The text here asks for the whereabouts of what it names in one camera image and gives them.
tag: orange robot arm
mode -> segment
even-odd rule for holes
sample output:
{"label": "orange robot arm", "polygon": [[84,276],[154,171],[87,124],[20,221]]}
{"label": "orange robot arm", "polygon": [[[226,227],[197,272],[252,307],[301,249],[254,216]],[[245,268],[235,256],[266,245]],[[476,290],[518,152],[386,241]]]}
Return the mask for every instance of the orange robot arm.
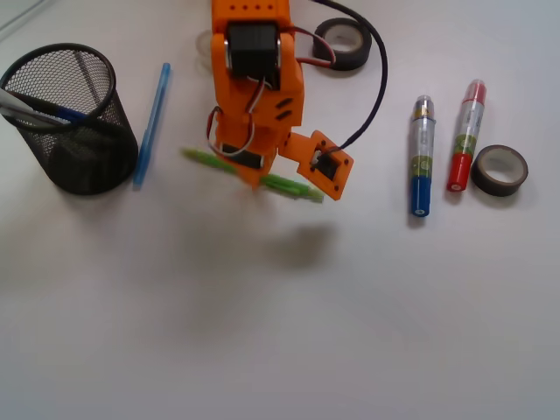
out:
{"label": "orange robot arm", "polygon": [[[317,155],[336,145],[318,131],[311,138],[291,133],[301,125],[305,96],[291,27],[289,0],[213,0],[213,77],[220,107],[215,146],[253,187],[279,154],[298,162],[299,174],[339,200],[354,161],[341,150],[318,163]],[[249,113],[259,81],[267,88]]]}

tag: green pencil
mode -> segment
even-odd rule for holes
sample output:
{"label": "green pencil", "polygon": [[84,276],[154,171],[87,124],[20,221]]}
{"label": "green pencil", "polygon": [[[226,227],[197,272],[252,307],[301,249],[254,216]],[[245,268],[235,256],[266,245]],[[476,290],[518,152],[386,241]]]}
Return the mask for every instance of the green pencil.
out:
{"label": "green pencil", "polygon": [[[219,169],[231,175],[236,175],[237,170],[226,162],[218,159],[215,155],[205,153],[204,151],[195,149],[183,149],[183,156],[195,162],[209,166],[214,169]],[[261,185],[267,187],[275,193],[280,193],[293,199],[305,199],[315,203],[323,203],[325,195],[308,185],[300,184],[289,179],[279,177],[277,175],[267,175],[261,178]]]}

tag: white table surface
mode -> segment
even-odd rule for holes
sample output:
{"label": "white table surface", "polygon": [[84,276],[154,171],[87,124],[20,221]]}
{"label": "white table surface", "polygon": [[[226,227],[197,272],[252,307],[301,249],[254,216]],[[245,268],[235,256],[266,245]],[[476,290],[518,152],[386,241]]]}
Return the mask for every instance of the white table surface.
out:
{"label": "white table surface", "polygon": [[[377,119],[349,152],[343,200],[268,193],[186,162],[212,77],[194,38],[208,0],[56,0],[0,42],[0,72],[39,46],[113,63],[138,139],[161,64],[171,94],[144,189],[60,192],[0,121],[0,417],[99,420],[517,420],[560,415],[560,3],[346,0],[389,56]],[[314,29],[336,16],[292,0]],[[302,39],[299,49],[308,52]],[[302,134],[341,143],[380,63],[306,68]],[[488,85],[479,149],[528,161],[521,192],[445,195],[468,83]],[[437,107],[432,215],[407,215],[408,119]],[[293,177],[278,159],[275,172]]]}

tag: pencil holder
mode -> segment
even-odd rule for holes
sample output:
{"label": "pencil holder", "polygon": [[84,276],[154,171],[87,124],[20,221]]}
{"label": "pencil holder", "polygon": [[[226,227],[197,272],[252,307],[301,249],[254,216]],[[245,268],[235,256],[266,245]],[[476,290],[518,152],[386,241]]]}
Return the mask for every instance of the pencil holder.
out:
{"label": "pencil holder", "polygon": [[96,50],[76,44],[39,48],[8,69],[0,88],[54,117],[47,125],[4,118],[61,189],[105,193],[134,171],[138,145],[116,92],[115,70]]}

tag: black tape roll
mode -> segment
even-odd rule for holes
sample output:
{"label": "black tape roll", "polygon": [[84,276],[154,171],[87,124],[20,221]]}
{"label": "black tape roll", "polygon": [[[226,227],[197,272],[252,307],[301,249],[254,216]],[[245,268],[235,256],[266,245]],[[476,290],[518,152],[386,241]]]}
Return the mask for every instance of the black tape roll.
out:
{"label": "black tape roll", "polygon": [[[316,35],[326,39],[331,44],[335,39],[353,41],[353,49],[350,51],[334,50],[336,63],[331,66],[332,70],[348,72],[362,67],[368,62],[372,39],[368,28],[362,26],[352,19],[343,17],[329,19],[319,25],[315,31]],[[330,60],[331,54],[318,40],[313,40],[313,56],[317,59]]]}
{"label": "black tape roll", "polygon": [[[510,182],[500,181],[489,171],[503,172]],[[507,146],[489,146],[483,149],[471,170],[471,179],[478,188],[494,197],[509,197],[519,190],[529,175],[527,162],[517,151]]]}

